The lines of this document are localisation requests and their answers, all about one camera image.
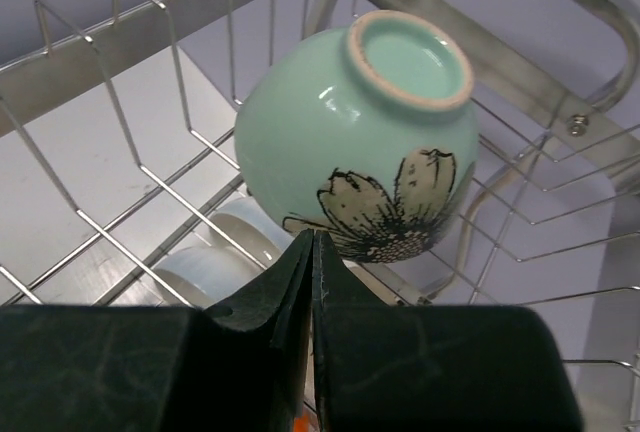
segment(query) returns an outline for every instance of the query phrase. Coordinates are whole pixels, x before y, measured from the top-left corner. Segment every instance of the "wire rack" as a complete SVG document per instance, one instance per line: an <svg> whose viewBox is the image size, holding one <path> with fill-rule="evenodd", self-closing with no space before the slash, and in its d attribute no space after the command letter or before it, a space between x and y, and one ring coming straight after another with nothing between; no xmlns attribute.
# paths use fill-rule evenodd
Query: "wire rack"
<svg viewBox="0 0 640 432"><path fill-rule="evenodd" d="M112 0L112 17L84 30L67 17L63 4L35 0L44 49L0 68L0 146L20 139L22 152L40 167L39 172L33 173L44 172L43 177L62 198L67 213L84 227L73 247L65 242L55 249L67 248L53 261L49 257L39 260L17 247L16 254L20 253L23 261L12 256L0 265L0 275L6 280L6 284L0 284L0 300L6 304L160 304L159 295L148 298L152 286L159 286L174 301L189 305L153 268L187 239L197 237L206 243L205 235L210 231L247 260L265 267L216 226L210 215L226 200L246 193L233 156L233 109L242 104L240 89L247 82L247 73L259 75L278 58L279 2L142 1L124 11L121 0ZM267 47L261 53L265 67L247 72L242 69L246 61L238 58L243 50L237 43L237 20L256 1L262 1L261 10L266 11L264 29L258 32L262 36L266 30ZM519 303L536 308L550 322L555 319L549 314L560 314L565 326L552 329L576 390L583 394L583 406L595 411L596 416L598 410L606 409L615 417L614 428L635 430L640 424L640 270L633 249L640 230L640 208L635 197L640 192L640 142L634 133L640 123L621 126L607 112L625 96L637 75L638 14L628 0L573 1L617 32L627 49L627 61L620 73L586 99L573 94L443 0L346 0L343 22L371 8L387 8L423 16L447 30L468 54L480 83L474 101L483 132L480 163L484 166L479 167L474 178L475 189L460 220L447 240L420 258L418 268L430 271L422 274L429 279L416 280L415 274L407 273L402 264L362 266L399 304ZM339 2L297 0L301 18L287 37L295 35L299 40L330 26L332 19L335 23ZM54 43L52 21L62 24L71 35ZM217 31L204 40L210 41L212 47L215 44L217 70L224 73L215 82L222 92L209 82L212 74L199 70L199 52L187 40L210 25ZM142 71L140 67L145 64L147 68ZM161 71L168 77L164 82L140 79ZM134 72L138 76L127 76ZM123 85L127 81L134 82L133 89L155 87L154 93L165 86L172 89L175 107L167 107L168 125L162 122L159 110L153 115L132 113L136 107L128 92L131 88ZM195 83L211 90L194 96ZM162 107L151 102L150 92L140 93L142 108ZM93 170L91 164L85 167L79 159L76 162L74 153L82 155L84 151L78 151L78 147L89 147L87 144L98 140L99 135L108 136L104 130L93 136L75 119L72 125L62 126L66 137L70 137L68 148L73 149L67 155L58 153L64 147L62 137L49 142L44 138L42 130L50 131L55 128L54 122L59 125L63 120L65 112L61 110L87 94L102 94L106 109L100 111L108 110L103 115L108 114L117 125L113 129L117 138L107 138L109 150L124 156L135 171L135 180L144 182L142 194L139 189L135 194L127 191L128 178L123 183L109 179L108 184L96 185L87 180L77 185L75 177L83 171L93 177L99 176L100 171ZM207 100L217 105L201 107ZM90 128L93 119L86 120L86 127ZM157 137L142 137L145 130L158 131L165 126L172 133L182 134L180 141L189 142L184 150L195 152L183 156L182 149L178 153L180 147L171 142L173 139L160 142ZM212 131L218 132L209 138ZM84 142L77 142L78 137L84 137ZM154 148L170 149L167 160L149 155ZM9 152L2 150L6 157ZM194 194L184 181L202 170L203 164L209 175L193 182L198 189ZM31 170L15 160L7 167L20 168L20 174L25 173L23 169ZM74 167L80 170L69 172ZM11 177L17 175L2 170L3 176L9 177L3 179L5 190L9 190L14 185ZM111 187L109 201L96 207L90 199L100 186ZM155 209L149 208L158 203ZM39 212L54 216L49 221L53 227L45 227L46 234L38 236L43 241L55 241L61 220L56 218L61 214L59 205L53 212L48 206ZM165 212L169 207L180 214ZM164 215L175 219L171 230L159 225ZM136 221L144 224L132 229L137 236L141 231L147 236L144 247L131 234L122 232ZM4 242L20 235L16 224L17 219L3 232ZM534 242L543 245L533 246ZM593 270L576 268L578 256L582 263L591 263ZM114 261L116 266L111 263L110 267L119 272L106 280L102 266ZM585 280L578 281L577 276ZM89 292L67 293L74 287ZM144 300L138 300L141 291L147 294ZM584 326L576 324L574 317ZM579 346L566 345L565 336L580 327L584 333Z"/></svg>

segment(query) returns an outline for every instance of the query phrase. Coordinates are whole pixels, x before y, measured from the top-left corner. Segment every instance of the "orange object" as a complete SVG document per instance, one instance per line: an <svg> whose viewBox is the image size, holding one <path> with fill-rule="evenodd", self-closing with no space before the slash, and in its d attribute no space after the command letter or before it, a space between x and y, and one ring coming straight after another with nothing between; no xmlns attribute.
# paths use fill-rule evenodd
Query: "orange object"
<svg viewBox="0 0 640 432"><path fill-rule="evenodd" d="M309 416L306 412L293 421L293 432L309 432Z"/></svg>

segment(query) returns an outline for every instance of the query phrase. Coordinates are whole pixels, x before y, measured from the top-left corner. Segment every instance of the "dish rack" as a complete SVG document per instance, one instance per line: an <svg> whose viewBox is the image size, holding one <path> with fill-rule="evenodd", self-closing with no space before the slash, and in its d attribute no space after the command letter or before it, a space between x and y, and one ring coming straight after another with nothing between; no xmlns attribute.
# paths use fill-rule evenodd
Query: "dish rack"
<svg viewBox="0 0 640 432"><path fill-rule="evenodd" d="M164 286L188 304L153 268L176 247L206 243L211 231L262 266L209 219L247 193L233 158L232 109L242 104L242 84L264 71L248 65L236 43L237 16L257 1L266 19L256 31L266 34L266 70L282 40L277 0L143 0L130 10L113 0L113 16L86 30L67 18L64 4L35 0L44 48L0 68L0 154L7 158L0 174L5 198L27 204L2 213L10 225L3 242L12 245L0 257L0 303L160 305L154 288ZM559 341L587 418L635 430L640 123L619 125L608 111L637 76L640 15L628 0L573 1L609 25L627 51L620 73L586 99L443 0L348 0L350 19L367 8L396 9L446 30L473 64L483 132L484 165L450 236L411 267L363 267L402 305L535 308ZM329 27L338 2L297 0L302 16L287 37ZM54 23L69 37L54 42ZM217 72L199 58L202 47L214 50ZM153 99L169 89L166 101ZM97 152L83 162L92 147ZM123 161L128 172L109 175ZM109 199L96 203L100 188ZM56 198L38 206L25 194ZM21 224L31 222L21 207L36 216L32 246L53 243L55 260L25 245ZM60 239L63 230L75 231L72 247ZM578 256L593 270L576 270Z"/></svg>

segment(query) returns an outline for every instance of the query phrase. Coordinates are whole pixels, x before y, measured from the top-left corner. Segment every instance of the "metal wire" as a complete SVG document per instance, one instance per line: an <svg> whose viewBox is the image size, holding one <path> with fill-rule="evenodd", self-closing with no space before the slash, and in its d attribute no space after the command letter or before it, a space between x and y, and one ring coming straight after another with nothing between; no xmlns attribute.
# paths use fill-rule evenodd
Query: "metal wire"
<svg viewBox="0 0 640 432"><path fill-rule="evenodd" d="M147 165L144 164L138 147L136 146L135 139L127 122L125 112L121 106L120 99L118 97L115 86L112 82L112 74L107 67L107 62L104 60L102 55L102 51L98 48L91 37L86 31L78 28L73 21L69 20L64 14L62 14L57 8L52 7L50 4L46 2L46 0L36 0L35 8L36 14L38 17L38 23L40 30L42 32L43 41L45 44L45 54L47 56L53 57L56 54L56 45L54 45L50 28L48 24L47 14L55 17L61 23L66 25L66 27L71 30L71 32L81 38L84 43L88 47L90 47L95 54L95 64L100 69L100 73L104 79L104 84L109 94L109 98L111 104L113 106L114 112L118 119L118 123L120 125L120 130L127 142L128 149L131 153L132 160L137 168L140 170L145 177L149 178L155 184L154 189L138 200L136 203L131 205L121 214L119 214L116 218L111 220L108 224L102 226L98 222L96 222L92 217L86 214L83 209L77 204L76 199L71 195L66 185L62 182L60 177L57 175L55 170L50 165L49 161L42 154L36 143L33 141L32 137L29 135L24 125L20 123L16 119L16 114L13 113L12 108L8 101L6 101L0 91L0 109L2 109L3 114L10 120L13 124L14 130L22 139L23 143L28 148L29 152L35 157L38 161L42 169L47 174L50 181L53 183L57 191L64 198L65 202L69 205L69 207L76 213L85 223L87 223L93 230L94 233L86 240L84 240L78 247L72 250L69 254L67 254L62 259L58 260L52 267L46 270L44 273L39 275L36 279L32 280L28 284L24 284L20 281L17 276L10 272L6 267L0 265L0 275L2 275L6 280L8 280L13 287L18 291L15 293L8 301L8 303L16 303L17 301L28 298L34 303L41 304L42 300L37 295L38 287L47 283L49 280L54 278L60 271L62 271L65 267L71 264L74 260L80 257L83 253L90 250L92 246L96 245L100 241L107 241L111 245L113 245L122 255L127 257L129 261L132 263L133 270L126 274L124 277L121 277L116 284L111 286L109 290L105 291L96 301L98 305L108 305L113 303L120 297L128 287L131 286L136 280L138 280L143 274L147 274L154 281L158 282L161 286L167 289L172 295L174 295L179 301L184 304L188 304L187 300L181 297L175 290L169 287L168 284L163 282L151 269L154 264L164 255L166 254L173 246L175 246L184 235L188 233L188 231L193 230L198 224L205 224L211 230L214 230L220 236L222 236L228 243L230 243L233 247L240 251L248 260L250 260L255 265L260 268L264 268L264 264L261 263L258 259L253 257L242 245L231 239L223 230L217 227L211 220L208 218L209 214L215 210L215 208L227 197L229 197L234 191L238 189L238 187L242 184L242 178L240 175L234 177L227 185L225 185L216 195L208 201L202 207L195 207L192 203L190 203L183 195L179 194L174 188L173 184L183 177L186 173L192 170L198 163L208 157L211 153L216 154L220 157L226 164L231 166L236 171L239 170L238 164L226 153L224 153L220 147L221 145L228 140L233 131L229 130L221 137L210 141L206 138L205 134L199 132L193 127L191 114L189 110L189 102L188 102L188 94L186 90L186 84L183 76L182 64L180 62L180 54L178 51L178 43L177 38L178 34L176 33L176 25L174 23L174 12L172 9L173 2L171 0L161 1L161 0L146 0L148 3L152 4L153 7L157 8L162 12L164 17L166 18L168 24L169 31L169 44L171 48L171 54L173 59L174 71L176 74L176 84L178 88L178 92L180 95L180 103L182 108L182 116L185 124L185 128L187 132L192 136L195 140L197 140L200 144L203 144L205 149L202 150L197 156L191 159L188 163L184 164L184 166L180 167L177 171L175 171L171 176L166 179L161 178L158 174L156 174L152 169L150 169ZM353 17L357 17L357 1L351 0L351 15ZM123 20L123 14L121 9L120 0L112 0L113 7L113 19L111 26L116 30ZM227 34L228 34L228 63L229 63L229 74L230 74L230 96L233 103L237 105L242 104L242 100L237 96L237 71L236 71L236 59L235 59L235 42L234 42L234 22L233 22L233 12L234 12L234 2L233 0L226 0L226 8L227 8ZM307 18L309 15L310 8L310 0L303 0L302 3L302 27L301 27L301 36L304 38L307 32L307 28L305 27L307 23ZM269 16L268 16L268 24L267 24L267 33L268 33L268 64L272 65L275 59L275 34L276 34L276 0L269 0ZM493 262L495 260L496 254L498 251L503 252L507 257L512 259L516 263L525 263L538 259L542 259L545 257L550 257L553 255L558 255L562 253L567 253L571 251L575 251L578 249L600 245L600 244L608 244L614 241L623 240L623 239L632 239L636 238L640 235L640 231L632 230L627 231L625 233L620 233L617 235L612 235L609 237L600 238L597 240L591 240L579 244L575 244L572 246L558 248L556 250L532 254L529 256L520 256L520 254L515 253L513 250L510 250L508 247L504 245L505 237L507 235L507 231L511 225L511 222L514 217L519 217L524 220L529 226L534 227L540 224L548 224L557 219L561 219L563 217L567 217L573 214L582 213L588 210L591 210L595 207L603 206L606 204L610 204L620 198L628 197L631 195L635 195L640 191L640 186L632 187L630 190L625 190L624 192L618 192L615 195L610 197L599 199L597 201L593 201L592 203L582 205L579 207L571 207L570 209L565 209L562 212L557 214L544 217L544 218L531 218L528 214L525 214L520 207L520 202L525 195L525 192L528 187L533 186L540 192L545 194L552 194L557 192L565 187L569 187L571 185L577 184L581 181L587 180L596 175L603 174L604 172L609 172L611 170L624 170L625 168L629 168L634 166L640 161L640 153L629 154L627 157L618 158L613 160L610 164L595 167L593 170L590 170L587 173L570 177L568 180L564 180L563 182L551 186L543 185L538 181L536 177L534 177L535 169L540 160L546 160L551 164L560 164L563 163L573 157L581 156L587 151L594 149L595 147L601 147L605 145L610 145L617 141L617 139L621 137L625 137L627 134L630 134L638 128L640 128L640 124L633 125L628 127L622 131L618 131L615 133L607 133L606 131L594 130L593 128L589 128L588 132L592 134L591 139L588 141L587 145L582 147L574 147L571 152L564 154L561 157L556 156L554 150L561 145L560 141L553 136L552 131L556 130L555 128L559 126L558 117L554 115L550 124L545 128L544 134L542 137L531 140L527 137L525 133L523 133L518 127L513 125L509 120L503 118L504 116L498 114L491 108L487 107L482 101L475 100L476 104L479 106L479 110L481 113L486 114L488 118L490 118L493 123L497 127L504 128L507 134L511 137L516 138L518 141L521 141L525 148L524 150L517 154L515 157L510 157L504 150L501 149L498 143L494 143L487 137L481 138L481 145L484 149L486 149L491 155L497 157L501 164L504 164L500 174L496 176L495 180L489 181L481 181L478 178L474 178L473 182L479 187L479 195L472 201L469 209L467 209L464 213L459 213L460 220L462 221L462 233L459 248L457 250L457 256L454 264L449 264L446 260L444 260L439 253L439 251L432 250L430 251L430 255L435 257L441 264L447 267L451 271L452 279L457 277L461 279L464 283L469 285L472 288L472 293L469 298L469 303L475 303L475 301L479 298L480 295L487 298L492 303L499 303L486 289L485 284L487 282L487 277L489 276ZM522 183L519 186L519 189L516 191L514 200L510 203L505 200L500 192L505 187L510 184L513 184L515 181L521 180ZM165 194L170 196L175 202L177 202L181 207L186 209L189 212L189 218L183 224L183 226L176 231L176 233L172 234L166 241L160 244L148 257L144 259L140 259L135 254L133 254L122 242L116 240L112 235L113 230L115 230L119 225L123 224L127 219L131 218L138 210L140 210L145 204L151 201L153 198L159 196L160 194ZM506 215L505 219L502 222L499 231L497 234L489 233L486 230L486 227L482 223L478 223L476 221L478 211L480 208L484 207L489 199L495 199L501 206L505 207ZM466 272L466 258L467 252L470 247L472 233L477 232L491 244L491 251L488 254L485 263L483 264L480 276L472 280L467 276ZM367 269L372 275L376 275L380 280L386 280L385 285L392 289L394 293L396 293L399 297L401 297L405 302L410 304L421 303L424 299L424 296L421 296L419 293L416 293L414 289L411 288L410 284L406 284L405 282L398 280L397 277L395 279L390 279L390 269L385 266L379 267L368 267L366 264L363 264L363 267ZM543 299L528 301L521 303L523 306L534 306L544 303L552 303L559 301L570 301L570 300L578 300L583 298L592 298L602 295L612 295L617 296L624 293L636 293L640 291L640 285L627 285L620 287L611 287L600 290L590 290L587 292L579 292L573 294L565 294L553 297L546 297ZM636 402L637 402L637 393L638 393L638 379L640 378L640 372L638 369L638 363L631 364L625 361L619 361L615 359L571 359L565 361L568 365L577 365L577 366L614 366L624 368L629 371L634 376L634 389L632 391L632 407L630 410L629 420L623 424L624 427L629 429L634 428L638 425L637 421L637 410L636 410Z"/></svg>

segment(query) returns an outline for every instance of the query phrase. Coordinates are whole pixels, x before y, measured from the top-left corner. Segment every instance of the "stainless steel dish rack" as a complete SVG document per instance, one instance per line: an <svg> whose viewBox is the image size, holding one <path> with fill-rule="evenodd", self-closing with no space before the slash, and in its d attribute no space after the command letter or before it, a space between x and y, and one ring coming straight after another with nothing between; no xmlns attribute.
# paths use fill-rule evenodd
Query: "stainless steel dish rack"
<svg viewBox="0 0 640 432"><path fill-rule="evenodd" d="M209 139L205 130L210 129L203 128L199 125L200 119L194 118L189 89L193 85L190 77L196 74L193 71L197 68L192 66L198 64L198 52L184 41L210 24L220 25L222 32L210 40L216 47L219 70L227 74L222 94L236 108L242 103L238 76L242 74L243 64L237 58L241 51L236 43L235 19L254 1L257 0L144 0L142 5L124 11L120 0L113 0L113 16L83 30L67 18L64 4L35 0L45 46L0 68L0 145L20 139L21 153L31 157L32 162L35 159L33 164L40 166L38 173L44 171L43 177L58 197L62 197L67 213L79 219L85 230L81 240L68 248L67 253L59 254L53 262L43 259L48 265L37 273L22 270L20 264L14 264L14 259L0 258L3 260L0 275L5 280L2 283L0 279L0 301L7 304L25 301L161 304L161 296L151 293L152 285L159 283L177 301L188 303L154 274L153 267L202 229L220 234L249 260L262 266L258 258L209 219L225 200L244 193L242 177L230 146L232 128ZM277 60L274 46L279 40L277 1L262 1L266 1L268 11L264 28L268 44L264 51L266 66ZM619 125L608 111L625 96L637 76L640 15L628 0L573 1L609 25L627 50L627 62L620 73L586 99L576 96L443 0L349 0L351 17L357 16L362 7L403 10L427 18L458 41L468 54L480 83L475 100L483 124L481 162L488 164L474 180L475 195L472 194L460 214L457 229L446 243L421 258L424 260L419 268L428 272L424 274L430 277L428 281L419 283L420 280L414 280L415 274L407 274L402 267L364 264L364 268L371 275L369 279L384 285L402 304L521 303L537 310L551 307L553 310L544 309L541 313L552 322L552 315L568 313L564 315L569 317L568 325L565 322L564 326L552 329L565 352L567 368L582 404L586 412L593 415L593 430L612 430L612 422L608 422L609 425L602 425L606 421L598 422L604 415L615 419L614 429L635 430L640 425L640 300L637 294L640 262L635 250L640 230L640 204L636 197L640 192L640 141L634 132L640 128L640 122ZM298 0L298 3L302 17L295 34L300 38L328 27L338 0ZM52 21L63 24L71 35L53 43ZM149 147L171 149L171 142L139 139L143 129L159 129L156 123L159 113L143 116L140 127L132 125L130 111L135 107L131 100L123 99L121 82L118 82L163 51L167 52L167 59L155 67L161 69L167 64L173 67L171 82L181 109L170 111L172 117L182 121L179 131L172 130L188 137L197 151L167 173L161 166L150 165L147 152ZM112 144L112 150L117 148L119 153L127 155L129 165L147 185L142 190L136 185L137 197L130 200L132 193L126 191L128 183L111 184L122 187L114 189L113 200L103 204L104 211L98 208L98 212L87 212L83 201L95 192L92 187L101 186L99 180L98 185L89 181L81 189L70 186L70 182L75 181L76 175L82 175L82 171L93 173L92 166L78 165L81 170L75 175L61 172L60 163L54 163L60 162L55 147L43 146L40 140L43 132L35 127L40 123L42 129L51 129L54 127L51 121L44 125L42 121L61 113L60 108L83 95L98 93L97 90L101 94L106 91L103 98L118 124L120 135L117 143ZM206 112L218 120L216 110ZM63 127L64 131L76 138L82 136L85 131L81 122L74 119L70 126ZM18 167L15 158L2 153L3 160L11 162L10 167ZM75 153L83 155L84 151L75 150ZM74 151L66 157L65 160L73 163L63 165L73 169ZM180 181L212 158L217 167L225 168L225 173L220 174L228 180L214 190L205 182L198 182L206 198L192 199L190 189L182 190ZM29 177L25 176L24 181L28 184ZM594 181L600 185L593 186ZM44 187L43 183L38 182L37 187ZM13 185L11 180L3 178L5 191ZM598 194L583 193L594 187L600 191ZM122 192L123 200L129 202L116 211L113 209L119 202L118 191ZM552 201L554 205L550 208L543 207L546 212L542 215L530 207L542 204L549 197L553 197L553 201L559 199ZM158 212L149 212L148 207L162 200L183 215L170 233L158 235L155 229L160 227L156 223L162 217ZM41 219L42 214L49 213L57 217L61 204L56 203L54 212L47 206L36 210L36 214L40 214ZM165 205L155 210L163 210ZM607 212L584 218L602 210ZM144 231L143 247L120 233L127 224L141 217L146 224L146 228L138 229L138 237L140 230ZM3 240L17 237L18 241L29 242L27 232L16 230L16 224L18 219L9 224L11 227L7 226ZM547 240L542 249L531 245L538 239L544 242L550 230L560 231L567 240ZM59 230L56 225L45 232L34 236L33 242L38 248L41 247L38 242L55 242ZM587 232L599 235L589 236ZM206 241L202 234L196 235ZM31 249L30 253L23 245L15 249L24 264L39 263L38 254L34 253L37 249ZM579 276L589 275L586 269L573 270L579 255L592 262L597 272L591 274L591 286L577 280ZM549 277L560 278L550 285ZM507 282L511 290L514 287L518 290L517 294L504 288ZM66 293L68 290L81 293ZM579 346L564 347L565 336L575 332L574 328L582 327L572 326L571 314L583 320L584 334Z"/></svg>

